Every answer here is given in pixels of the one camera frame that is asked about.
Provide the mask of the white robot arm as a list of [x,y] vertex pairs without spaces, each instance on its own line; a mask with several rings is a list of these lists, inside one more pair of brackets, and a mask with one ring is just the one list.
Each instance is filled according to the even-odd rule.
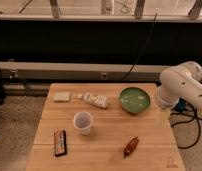
[[181,63],[164,69],[159,77],[161,85],[155,93],[156,104],[160,108],[158,124],[169,119],[169,112],[179,99],[192,104],[202,113],[202,67],[193,61]]

